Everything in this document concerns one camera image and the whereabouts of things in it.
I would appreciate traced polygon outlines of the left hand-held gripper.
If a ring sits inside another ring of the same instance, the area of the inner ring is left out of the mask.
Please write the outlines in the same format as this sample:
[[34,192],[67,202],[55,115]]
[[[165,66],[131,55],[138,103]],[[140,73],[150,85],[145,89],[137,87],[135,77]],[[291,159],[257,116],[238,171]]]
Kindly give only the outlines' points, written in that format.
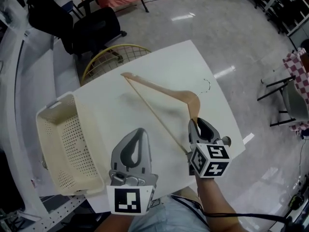
[[[120,163],[124,169],[114,168],[115,164]],[[158,175],[150,172],[151,151],[145,129],[133,130],[118,143],[112,151],[111,166],[111,184],[106,187],[111,213],[147,214],[153,201]]]

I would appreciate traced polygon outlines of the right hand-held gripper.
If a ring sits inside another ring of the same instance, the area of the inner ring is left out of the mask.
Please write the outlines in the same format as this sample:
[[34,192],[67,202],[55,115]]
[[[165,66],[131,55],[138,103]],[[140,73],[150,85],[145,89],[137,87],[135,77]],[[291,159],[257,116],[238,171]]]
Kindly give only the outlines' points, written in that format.
[[209,122],[197,118],[188,123],[191,151],[187,154],[189,175],[200,178],[222,177],[232,158],[228,152],[229,137],[220,134]]

